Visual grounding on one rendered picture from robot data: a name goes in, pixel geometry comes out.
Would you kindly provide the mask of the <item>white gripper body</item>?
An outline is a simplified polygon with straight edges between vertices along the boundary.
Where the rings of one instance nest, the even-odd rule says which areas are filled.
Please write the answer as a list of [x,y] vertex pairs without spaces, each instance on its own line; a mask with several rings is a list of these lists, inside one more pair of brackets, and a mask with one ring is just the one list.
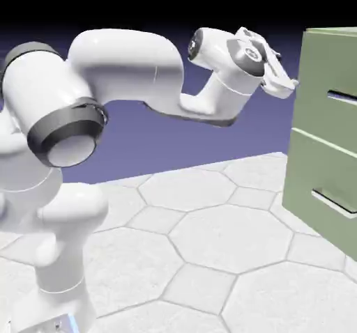
[[298,80],[289,77],[280,62],[280,53],[272,49],[260,35],[257,35],[256,40],[261,43],[266,56],[264,76],[261,83],[262,89],[273,97],[279,99],[288,98],[299,85]]

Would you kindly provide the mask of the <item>green drawer front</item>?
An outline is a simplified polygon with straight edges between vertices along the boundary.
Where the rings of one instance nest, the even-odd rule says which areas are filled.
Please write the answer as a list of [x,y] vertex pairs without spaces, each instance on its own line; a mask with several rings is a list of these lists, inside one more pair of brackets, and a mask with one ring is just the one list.
[[311,190],[318,187],[357,206],[357,154],[293,129],[282,205],[357,262],[357,218],[314,198]]
[[303,34],[292,126],[357,153],[357,106],[329,90],[357,95],[357,27]]

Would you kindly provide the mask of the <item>green cabinet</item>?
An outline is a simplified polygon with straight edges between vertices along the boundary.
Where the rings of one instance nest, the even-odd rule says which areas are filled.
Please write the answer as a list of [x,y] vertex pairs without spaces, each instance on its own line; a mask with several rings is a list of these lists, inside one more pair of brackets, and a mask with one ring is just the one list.
[[357,262],[357,26],[303,34],[283,206]]

